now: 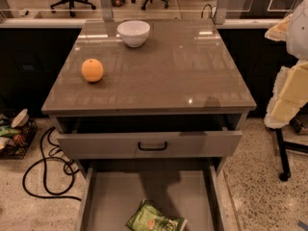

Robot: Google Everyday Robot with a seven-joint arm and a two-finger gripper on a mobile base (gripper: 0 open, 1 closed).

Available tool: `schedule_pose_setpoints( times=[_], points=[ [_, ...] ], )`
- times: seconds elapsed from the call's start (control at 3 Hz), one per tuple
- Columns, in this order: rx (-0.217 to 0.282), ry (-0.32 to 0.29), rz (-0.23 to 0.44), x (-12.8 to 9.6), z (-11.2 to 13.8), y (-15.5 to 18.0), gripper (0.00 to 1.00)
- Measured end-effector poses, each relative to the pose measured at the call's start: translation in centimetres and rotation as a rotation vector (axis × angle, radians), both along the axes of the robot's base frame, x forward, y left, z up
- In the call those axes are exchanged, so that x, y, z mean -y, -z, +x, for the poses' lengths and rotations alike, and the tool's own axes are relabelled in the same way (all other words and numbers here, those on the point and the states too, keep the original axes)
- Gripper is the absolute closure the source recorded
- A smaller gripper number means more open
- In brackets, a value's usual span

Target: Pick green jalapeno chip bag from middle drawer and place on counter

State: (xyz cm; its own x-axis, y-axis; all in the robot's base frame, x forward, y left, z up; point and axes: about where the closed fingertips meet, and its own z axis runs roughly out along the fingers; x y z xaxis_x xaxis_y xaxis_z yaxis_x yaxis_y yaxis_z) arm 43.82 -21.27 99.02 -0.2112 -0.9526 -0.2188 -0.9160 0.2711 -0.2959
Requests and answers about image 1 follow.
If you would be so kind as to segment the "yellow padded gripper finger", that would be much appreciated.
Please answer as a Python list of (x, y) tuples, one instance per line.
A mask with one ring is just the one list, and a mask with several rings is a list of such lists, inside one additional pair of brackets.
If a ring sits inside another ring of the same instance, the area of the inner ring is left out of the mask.
[(272, 129), (287, 125), (308, 102), (308, 62), (298, 61), (278, 72), (264, 123)]
[(265, 38), (273, 41), (286, 41), (292, 16), (289, 14), (276, 25), (270, 27), (265, 33)]

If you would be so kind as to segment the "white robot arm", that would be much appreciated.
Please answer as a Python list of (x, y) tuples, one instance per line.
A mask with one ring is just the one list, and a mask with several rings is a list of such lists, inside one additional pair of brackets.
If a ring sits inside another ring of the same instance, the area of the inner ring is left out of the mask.
[(277, 129), (287, 125), (308, 102), (308, 0), (269, 28), (265, 38), (285, 41), (287, 53), (297, 58), (291, 68), (280, 68), (274, 82), (264, 122)]

